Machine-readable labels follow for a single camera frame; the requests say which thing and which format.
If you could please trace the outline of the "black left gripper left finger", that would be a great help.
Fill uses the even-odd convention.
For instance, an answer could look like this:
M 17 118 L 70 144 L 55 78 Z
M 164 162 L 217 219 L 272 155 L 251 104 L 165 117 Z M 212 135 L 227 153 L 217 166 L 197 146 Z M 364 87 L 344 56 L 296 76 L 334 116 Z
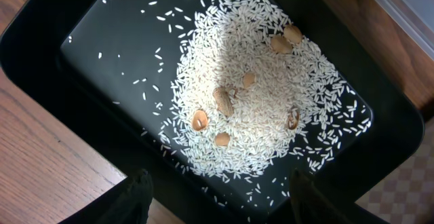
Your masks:
M 152 177 L 140 169 L 60 224 L 146 223 L 152 199 Z

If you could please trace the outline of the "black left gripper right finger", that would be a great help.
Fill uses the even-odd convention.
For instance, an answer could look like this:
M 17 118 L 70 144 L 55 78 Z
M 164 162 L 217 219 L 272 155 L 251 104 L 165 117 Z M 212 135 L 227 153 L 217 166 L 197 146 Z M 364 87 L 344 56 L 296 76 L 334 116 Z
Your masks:
M 385 221 L 342 197 L 328 198 L 315 186 L 312 174 L 295 168 L 289 183 L 297 223 L 381 224 Z

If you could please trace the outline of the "pile of white rice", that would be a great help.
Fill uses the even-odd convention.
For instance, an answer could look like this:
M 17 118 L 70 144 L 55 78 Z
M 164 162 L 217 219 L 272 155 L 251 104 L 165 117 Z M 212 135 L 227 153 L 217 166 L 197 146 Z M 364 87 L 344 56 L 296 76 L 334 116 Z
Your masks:
M 307 167 L 300 169 L 315 174 L 334 160 L 344 136 L 368 130 L 367 107 L 342 101 L 355 91 L 315 42 L 303 36 L 300 43 L 290 42 L 290 54 L 272 49 L 271 38 L 283 36 L 292 22 L 278 5 L 270 0 L 201 0 L 200 5 L 201 10 L 184 16 L 193 24 L 189 30 L 172 20 L 179 7 L 157 17 L 169 33 L 178 32 L 180 50 L 170 82 L 170 115 L 157 133 L 159 150 L 181 153 L 186 158 L 182 172 L 223 183 L 245 181 L 242 198 L 253 204 L 261 194 L 256 179 L 275 160 L 302 158 Z M 244 89 L 247 72 L 255 73 L 256 81 Z M 235 96 L 230 92 L 230 117 L 217 110 L 213 91 L 219 87 L 237 89 Z M 289 130 L 293 106 L 300 109 L 300 120 Z M 208 117 L 201 131 L 191 126 L 197 110 Z M 231 139 L 219 147 L 214 138 L 222 132 Z

